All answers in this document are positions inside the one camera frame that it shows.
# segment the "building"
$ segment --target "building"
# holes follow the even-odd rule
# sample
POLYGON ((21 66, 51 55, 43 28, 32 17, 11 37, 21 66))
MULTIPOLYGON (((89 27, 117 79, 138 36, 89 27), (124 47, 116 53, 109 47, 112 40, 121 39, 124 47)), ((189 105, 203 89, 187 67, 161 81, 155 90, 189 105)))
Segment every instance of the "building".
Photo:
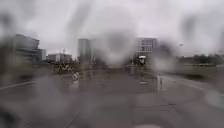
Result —
POLYGON ((17 34, 12 40, 12 52, 25 60, 37 61, 38 45, 39 40, 17 34))
POLYGON ((47 51, 45 49, 38 49, 38 60, 44 61, 46 60, 47 51))
POLYGON ((72 55, 64 54, 64 53, 57 53, 57 54, 49 54, 47 56, 48 61, 52 62, 70 62, 72 61, 72 55))
POLYGON ((139 44, 136 50, 136 55, 150 57, 153 51, 157 48, 156 38, 138 38, 139 44))
POLYGON ((78 40, 78 55, 80 61, 88 64, 94 60, 93 40, 81 38, 78 40))

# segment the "road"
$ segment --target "road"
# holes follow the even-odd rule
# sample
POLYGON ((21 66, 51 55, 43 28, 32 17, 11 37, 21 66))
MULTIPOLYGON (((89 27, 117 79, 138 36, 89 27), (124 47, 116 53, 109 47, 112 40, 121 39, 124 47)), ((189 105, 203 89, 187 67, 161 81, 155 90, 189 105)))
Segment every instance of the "road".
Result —
POLYGON ((212 87, 123 70, 81 72, 73 84, 68 79, 46 76, 0 89, 1 105, 27 128, 224 127, 222 97, 212 87))

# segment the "overcast sky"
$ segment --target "overcast sky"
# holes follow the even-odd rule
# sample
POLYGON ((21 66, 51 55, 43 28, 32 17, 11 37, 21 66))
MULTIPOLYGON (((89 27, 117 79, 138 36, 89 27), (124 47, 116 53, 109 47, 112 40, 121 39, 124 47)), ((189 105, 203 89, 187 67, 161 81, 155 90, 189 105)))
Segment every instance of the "overcast sky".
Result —
POLYGON ((48 53, 77 55, 77 38, 113 30, 166 40, 183 55, 220 51, 222 0, 0 0, 16 31, 40 40, 48 53))

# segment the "tall building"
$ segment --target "tall building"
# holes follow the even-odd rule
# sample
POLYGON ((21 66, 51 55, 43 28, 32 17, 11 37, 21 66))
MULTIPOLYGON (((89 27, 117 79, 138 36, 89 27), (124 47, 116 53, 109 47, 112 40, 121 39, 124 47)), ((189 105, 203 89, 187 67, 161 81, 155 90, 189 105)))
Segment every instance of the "tall building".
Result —
POLYGON ((78 40, 78 54, 79 58, 85 62, 91 63, 94 59, 94 48, 92 46, 93 40, 81 38, 78 40))

